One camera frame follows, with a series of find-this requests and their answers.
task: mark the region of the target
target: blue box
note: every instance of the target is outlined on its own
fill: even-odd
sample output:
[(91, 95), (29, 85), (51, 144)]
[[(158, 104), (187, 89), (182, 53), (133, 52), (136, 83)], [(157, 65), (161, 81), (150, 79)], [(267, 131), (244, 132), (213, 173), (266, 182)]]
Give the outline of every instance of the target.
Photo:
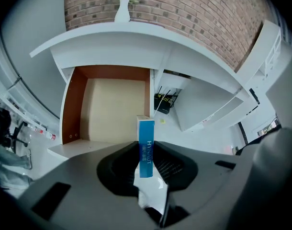
[(153, 176), (153, 148), (155, 121), (147, 116), (137, 116), (137, 140), (140, 150), (140, 178)]

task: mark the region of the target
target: jeans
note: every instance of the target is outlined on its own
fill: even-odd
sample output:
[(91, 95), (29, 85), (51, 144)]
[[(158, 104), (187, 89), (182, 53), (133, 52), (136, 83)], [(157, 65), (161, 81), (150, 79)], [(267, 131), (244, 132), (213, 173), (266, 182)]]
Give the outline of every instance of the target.
[(16, 166), (28, 169), (30, 161), (27, 156), (19, 157), (13, 152), (7, 151), (0, 145), (0, 186), (7, 188), (26, 189), (33, 180), (27, 176), (17, 172), (13, 172), (3, 167), (4, 165)]

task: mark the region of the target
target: brick wall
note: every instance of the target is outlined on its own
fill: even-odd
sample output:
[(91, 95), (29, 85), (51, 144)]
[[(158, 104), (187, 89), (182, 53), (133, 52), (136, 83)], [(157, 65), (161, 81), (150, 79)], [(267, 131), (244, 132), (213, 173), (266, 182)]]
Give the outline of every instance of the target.
[[(112, 22), (118, 7), (118, 0), (65, 0), (67, 30)], [(156, 23), (204, 45), (232, 69), (270, 19), (266, 0), (139, 0), (129, 12), (132, 21)]]

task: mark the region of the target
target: person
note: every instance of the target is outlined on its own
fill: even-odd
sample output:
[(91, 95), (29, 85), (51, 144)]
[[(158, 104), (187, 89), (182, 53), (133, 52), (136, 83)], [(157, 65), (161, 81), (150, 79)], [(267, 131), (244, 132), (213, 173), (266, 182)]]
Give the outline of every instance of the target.
[(24, 190), (33, 182), (33, 179), (29, 176), (11, 171), (2, 165), (22, 167), (31, 170), (32, 163), (30, 149), (28, 150), (27, 155), (20, 157), (13, 152), (7, 151), (5, 147), (0, 145), (0, 187)]

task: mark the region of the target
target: white vase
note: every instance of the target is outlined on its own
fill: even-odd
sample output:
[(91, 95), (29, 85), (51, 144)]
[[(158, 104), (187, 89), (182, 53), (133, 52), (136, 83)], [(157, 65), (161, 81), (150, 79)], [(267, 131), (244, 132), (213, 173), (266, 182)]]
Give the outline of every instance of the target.
[(120, 0), (120, 6), (116, 13), (114, 22), (129, 22), (130, 21), (128, 3), (129, 3), (129, 0)]

